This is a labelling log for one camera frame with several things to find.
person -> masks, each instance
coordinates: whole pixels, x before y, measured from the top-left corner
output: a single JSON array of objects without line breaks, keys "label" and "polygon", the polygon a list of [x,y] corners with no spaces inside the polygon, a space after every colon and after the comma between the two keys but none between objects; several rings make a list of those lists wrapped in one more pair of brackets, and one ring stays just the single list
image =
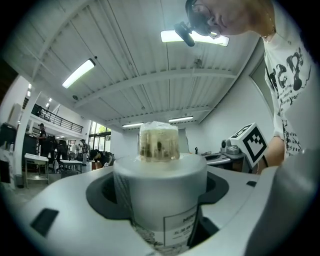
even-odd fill
[{"label": "person", "polygon": [[40,128],[40,135],[37,138],[38,139],[38,147],[40,148],[40,146],[41,146],[40,155],[43,156],[43,153],[44,153],[43,144],[44,144],[44,140],[46,139],[47,133],[46,133],[45,126],[43,123],[39,124],[39,128]]},{"label": "person", "polygon": [[265,81],[274,106],[274,134],[257,173],[267,166],[279,166],[285,158],[300,152],[303,146],[286,112],[306,88],[315,92],[319,66],[294,20],[271,0],[187,0],[185,9],[189,20],[201,17],[209,32],[235,36],[253,31],[263,39]]},{"label": "person", "polygon": [[90,151],[90,159],[94,160],[95,162],[99,161],[102,167],[112,166],[114,162],[112,154],[109,152],[105,152],[105,154],[103,154],[98,149],[92,149]]},{"label": "person", "polygon": [[85,139],[81,140],[82,145],[79,146],[82,148],[82,166],[87,166],[87,153],[88,153],[88,144]]}]

fluorescent light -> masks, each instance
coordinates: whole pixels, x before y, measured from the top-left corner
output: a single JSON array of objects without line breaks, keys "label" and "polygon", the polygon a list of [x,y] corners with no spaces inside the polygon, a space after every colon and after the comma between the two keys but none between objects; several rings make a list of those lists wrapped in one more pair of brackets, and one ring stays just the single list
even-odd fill
[{"label": "fluorescent light", "polygon": [[144,124],[143,122],[140,122],[140,123],[132,123],[132,124],[122,125],[122,127],[134,127],[134,126],[141,126],[141,125],[143,125],[143,124]]},{"label": "fluorescent light", "polygon": [[183,120],[190,120],[192,118],[194,118],[194,117],[193,116],[180,117],[180,118],[170,119],[169,122],[178,122],[178,121],[183,121]]},{"label": "fluorescent light", "polygon": [[[213,39],[210,36],[200,35],[195,31],[192,31],[192,34],[190,35],[195,42],[209,43],[220,46],[227,46],[229,43],[229,37],[223,35],[216,39]],[[174,30],[161,31],[161,40],[163,43],[183,42],[183,39]]]},{"label": "fluorescent light", "polygon": [[89,70],[94,68],[96,64],[88,59],[85,63],[83,63],[80,67],[78,67],[62,84],[63,87],[69,88],[76,80],[78,80],[82,75],[87,73]]}]

ceiling fixture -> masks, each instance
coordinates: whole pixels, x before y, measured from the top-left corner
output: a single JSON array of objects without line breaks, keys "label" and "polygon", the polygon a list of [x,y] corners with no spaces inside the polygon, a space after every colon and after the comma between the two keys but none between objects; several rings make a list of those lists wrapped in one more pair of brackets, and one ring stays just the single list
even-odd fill
[{"label": "ceiling fixture", "polygon": [[[210,36],[204,36],[198,34],[195,31],[192,31],[191,37],[195,42],[209,43],[219,46],[228,46],[229,43],[229,38],[223,35],[216,39],[213,39]],[[163,43],[184,41],[174,30],[161,31],[161,40]]]},{"label": "ceiling fixture", "polygon": [[122,125],[122,127],[135,127],[135,126],[141,126],[141,125],[143,125],[143,124],[144,124],[143,122],[140,122],[140,123],[132,123],[132,124]]},{"label": "ceiling fixture", "polygon": [[169,122],[171,123],[171,122],[190,120],[192,118],[194,118],[194,117],[193,116],[180,117],[180,118],[170,119]]},{"label": "ceiling fixture", "polygon": [[95,63],[92,59],[88,59],[85,63],[83,63],[80,67],[78,67],[62,84],[63,87],[69,88],[76,80],[78,80],[81,76],[87,73],[89,70],[95,67]]}]

white pillar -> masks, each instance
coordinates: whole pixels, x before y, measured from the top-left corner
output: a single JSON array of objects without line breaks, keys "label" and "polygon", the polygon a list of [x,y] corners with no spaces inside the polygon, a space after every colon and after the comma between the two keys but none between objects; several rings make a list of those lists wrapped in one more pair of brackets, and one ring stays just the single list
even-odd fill
[{"label": "white pillar", "polygon": [[31,120],[31,123],[30,123],[30,127],[29,127],[29,133],[32,134],[32,128],[34,127],[34,121]]},{"label": "white pillar", "polygon": [[20,120],[20,125],[16,133],[13,153],[15,175],[22,175],[22,149],[24,146],[25,133],[28,121],[30,119],[31,111],[34,108],[34,105],[40,94],[41,91],[38,91],[37,89],[32,92],[31,98],[29,99]]}]

translucent bottle cap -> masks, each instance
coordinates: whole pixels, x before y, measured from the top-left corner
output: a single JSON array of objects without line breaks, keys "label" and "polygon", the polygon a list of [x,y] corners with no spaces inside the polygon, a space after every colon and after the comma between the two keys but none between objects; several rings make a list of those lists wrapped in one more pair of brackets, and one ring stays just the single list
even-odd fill
[{"label": "translucent bottle cap", "polygon": [[157,121],[143,124],[140,127],[139,155],[146,162],[179,159],[178,127]]}]

